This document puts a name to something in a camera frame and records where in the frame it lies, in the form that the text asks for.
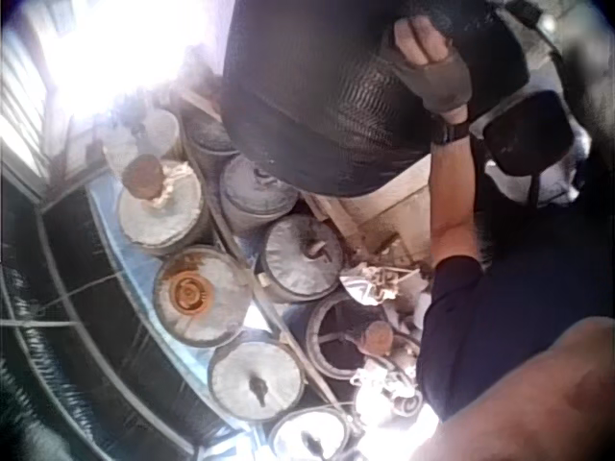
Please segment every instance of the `black glove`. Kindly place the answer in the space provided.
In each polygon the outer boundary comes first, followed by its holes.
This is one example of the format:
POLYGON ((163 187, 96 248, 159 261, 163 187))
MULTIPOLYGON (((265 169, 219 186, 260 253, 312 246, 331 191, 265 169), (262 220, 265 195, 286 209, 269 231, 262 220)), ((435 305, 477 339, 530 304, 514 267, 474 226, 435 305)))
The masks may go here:
POLYGON ((472 98, 470 71, 452 48, 449 57, 420 67, 410 64, 395 44, 393 28, 382 38, 381 57, 414 94, 423 99, 425 109, 445 113, 466 105, 472 98))

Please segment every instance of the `hand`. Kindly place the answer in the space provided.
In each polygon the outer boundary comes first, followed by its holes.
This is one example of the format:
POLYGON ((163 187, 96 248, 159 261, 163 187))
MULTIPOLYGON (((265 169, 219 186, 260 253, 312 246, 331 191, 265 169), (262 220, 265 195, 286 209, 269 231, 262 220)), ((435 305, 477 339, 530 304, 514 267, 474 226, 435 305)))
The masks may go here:
MULTIPOLYGON (((465 101, 470 99, 472 88, 467 66, 451 46, 433 27, 426 16, 403 18, 394 26, 395 44, 413 69, 423 70, 424 82, 415 85, 408 79, 410 89, 427 99, 436 101, 436 106, 449 105, 447 100, 465 101), (436 69, 434 64, 445 64, 436 69)), ((451 124, 463 123, 468 118, 467 104, 440 112, 451 124)))

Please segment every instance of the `wristwatch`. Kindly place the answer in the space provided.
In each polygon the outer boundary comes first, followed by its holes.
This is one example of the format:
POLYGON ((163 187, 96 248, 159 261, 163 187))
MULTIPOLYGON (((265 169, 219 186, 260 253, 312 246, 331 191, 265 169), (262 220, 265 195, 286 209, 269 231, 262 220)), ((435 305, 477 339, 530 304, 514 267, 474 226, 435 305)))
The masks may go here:
POLYGON ((458 125, 451 125, 439 115, 431 121, 431 142, 438 146, 445 146, 459 141, 470 135, 470 120, 458 125))

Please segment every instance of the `navy shirt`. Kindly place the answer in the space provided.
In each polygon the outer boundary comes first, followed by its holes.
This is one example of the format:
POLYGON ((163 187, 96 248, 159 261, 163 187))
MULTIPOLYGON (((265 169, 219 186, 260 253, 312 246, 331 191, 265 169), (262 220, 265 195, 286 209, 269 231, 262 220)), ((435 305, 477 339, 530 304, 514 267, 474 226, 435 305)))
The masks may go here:
POLYGON ((419 385, 442 421, 590 316, 613 316, 612 219, 550 208, 482 271, 471 257, 438 264, 418 360, 419 385))

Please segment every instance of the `cylindrical container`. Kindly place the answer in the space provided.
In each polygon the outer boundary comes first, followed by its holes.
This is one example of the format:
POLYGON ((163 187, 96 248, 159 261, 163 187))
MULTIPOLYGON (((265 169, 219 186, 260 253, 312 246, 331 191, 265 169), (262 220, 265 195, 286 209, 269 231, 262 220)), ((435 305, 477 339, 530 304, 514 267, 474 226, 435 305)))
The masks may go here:
POLYGON ((365 362, 357 347, 357 332, 384 317, 379 305, 360 304, 345 291, 331 294, 310 312, 306 328, 309 360, 325 376, 351 379, 365 362))
POLYGON ((196 160, 207 169, 217 169, 230 156, 238 153, 224 125, 206 113, 194 110, 184 115, 185 137, 196 154, 196 160))
POLYGON ((240 420, 263 422, 292 408, 304 374, 290 350, 264 331, 244 331, 209 362, 211 395, 240 420))
POLYGON ((300 303, 330 294, 339 283, 344 254, 335 233, 316 218, 295 214, 265 235, 258 275, 272 301, 300 303))
POLYGON ((313 408, 282 418, 269 435, 269 447, 281 461, 337 459, 350 434, 348 423, 338 411, 313 408), (316 446, 322 456, 316 456, 308 445, 316 446))
POLYGON ((138 133, 131 133, 129 128, 121 125, 115 128, 102 126, 98 131, 107 163, 119 179, 138 156, 168 159, 181 156, 180 123, 167 110, 154 109, 147 112, 138 133))
POLYGON ((154 308, 178 341, 212 348, 242 330, 252 300, 237 263, 213 247, 195 245, 169 257, 154 285, 154 308))
MULTIPOLYGON (((144 191, 148 184, 132 181, 132 190, 125 188, 119 196, 120 228, 132 243, 151 255, 168 255, 197 240, 209 243, 213 230, 203 184, 186 163, 163 160, 161 165, 167 181, 163 192, 166 197, 141 200, 134 196, 135 191, 144 191), (168 182, 173 175, 176 178, 168 182)), ((154 172, 148 172, 149 178, 154 176, 154 172)))
POLYGON ((299 192, 237 156, 224 167, 220 196, 233 233, 244 235, 287 214, 299 192))

